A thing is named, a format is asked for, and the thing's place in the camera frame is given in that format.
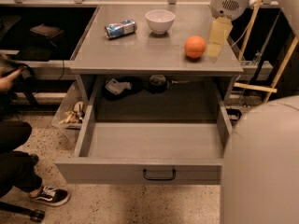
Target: tangerine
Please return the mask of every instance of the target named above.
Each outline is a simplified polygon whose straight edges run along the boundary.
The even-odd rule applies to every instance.
[[[199,35],[190,36],[185,42],[186,56],[193,59],[201,57],[206,50],[206,42]]]

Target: drawer handle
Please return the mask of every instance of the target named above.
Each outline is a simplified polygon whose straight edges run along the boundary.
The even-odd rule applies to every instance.
[[[172,176],[170,176],[170,177],[149,177],[147,175],[147,170],[144,169],[143,177],[145,179],[147,179],[148,181],[172,181],[176,178],[176,170],[175,169],[172,170]]]

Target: gray cabinet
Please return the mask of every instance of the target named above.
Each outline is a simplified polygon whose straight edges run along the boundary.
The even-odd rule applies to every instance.
[[[155,8],[176,13],[162,37],[155,37],[144,14]],[[136,19],[135,34],[105,38],[104,25]],[[228,44],[212,63],[188,60],[185,37],[208,37],[212,19],[205,4],[105,5],[99,8],[72,71],[87,105],[72,158],[55,163],[69,183],[218,184],[223,146],[232,126],[223,99],[242,68]],[[118,101],[103,97],[112,77],[136,76],[147,82],[161,74],[162,93],[146,90]]]

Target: black pants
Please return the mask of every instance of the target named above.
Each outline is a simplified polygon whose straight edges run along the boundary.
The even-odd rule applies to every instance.
[[[28,140],[31,131],[31,126],[26,122],[0,122],[0,197],[13,186],[31,192],[42,184],[31,157],[27,153],[13,151]]]

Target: person's leg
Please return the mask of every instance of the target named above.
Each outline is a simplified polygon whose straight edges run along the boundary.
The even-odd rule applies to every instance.
[[[0,197],[14,186],[28,193],[35,202],[59,206],[70,198],[63,189],[54,189],[42,185],[42,178],[35,173],[35,161],[26,153],[9,152],[0,154]]]
[[[25,192],[39,189],[42,178],[34,170],[32,158],[21,152],[9,152],[0,155],[0,196],[15,186]]]
[[[26,143],[32,128],[29,123],[21,121],[0,122],[0,153],[10,152]]]

